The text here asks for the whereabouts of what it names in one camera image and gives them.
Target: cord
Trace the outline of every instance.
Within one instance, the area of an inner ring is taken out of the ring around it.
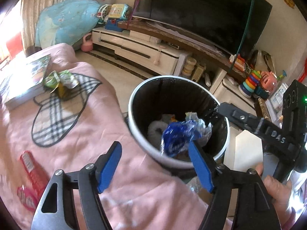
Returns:
[[[245,39],[245,37],[246,37],[246,34],[247,34],[247,32],[248,32],[248,26],[249,26],[249,23],[250,23],[250,21],[251,21],[251,13],[252,13],[252,11],[253,11],[254,2],[255,2],[255,0],[251,0],[251,6],[250,6],[250,10],[249,10],[249,12],[248,12],[248,20],[247,20],[246,25],[245,25],[245,29],[244,29],[244,32],[243,32],[243,36],[242,36],[242,39],[241,39],[239,48],[238,48],[238,50],[237,50],[237,53],[236,53],[236,55],[235,55],[235,57],[234,57],[234,60],[233,60],[233,62],[232,62],[232,64],[231,64],[231,67],[230,67],[229,70],[228,70],[228,73],[231,72],[231,70],[232,70],[232,68],[233,68],[233,66],[234,66],[234,64],[235,64],[235,61],[237,60],[237,57],[238,57],[238,55],[239,55],[239,52],[240,52],[240,50],[241,50],[241,48],[242,48],[243,41],[244,41],[244,39]]]
[[[250,68],[250,66],[246,62],[244,62],[244,69],[245,69],[245,72],[247,74],[250,74],[251,71],[252,71],[252,69]]]

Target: floor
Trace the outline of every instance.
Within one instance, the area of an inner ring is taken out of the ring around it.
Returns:
[[[116,60],[98,51],[76,51],[80,61],[90,63],[115,88],[121,111],[128,111],[128,102],[133,90],[152,75],[126,62]]]

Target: pink kettlebell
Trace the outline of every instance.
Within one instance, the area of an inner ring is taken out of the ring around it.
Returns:
[[[85,36],[83,36],[83,44],[81,45],[81,50],[83,52],[89,52],[89,51],[93,50],[93,40],[92,40],[92,37],[89,40],[85,39],[89,35],[92,35],[92,33],[88,33]]]

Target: black tv screen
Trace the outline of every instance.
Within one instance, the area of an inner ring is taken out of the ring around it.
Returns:
[[[141,0],[134,16],[181,27],[236,54],[251,0]],[[254,0],[251,21],[240,54],[247,58],[258,41],[272,6]]]

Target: wooden shelf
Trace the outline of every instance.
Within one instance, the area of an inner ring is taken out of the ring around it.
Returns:
[[[179,47],[182,47],[187,51],[191,51],[195,54],[202,55],[206,60],[208,60],[209,63],[215,64],[225,71],[228,71],[231,66],[228,58],[223,57],[215,52],[212,52],[211,50],[202,47],[198,44],[195,44],[193,42],[187,41],[185,39],[164,32],[160,29],[157,29],[146,22],[131,21],[129,27],[127,27],[127,24],[128,21],[122,21],[118,23],[118,27],[150,35],[159,38],[163,41],[173,43]],[[241,72],[235,67],[233,68],[233,70],[231,70],[229,75],[237,79],[239,82],[243,82],[246,79],[245,73]]]

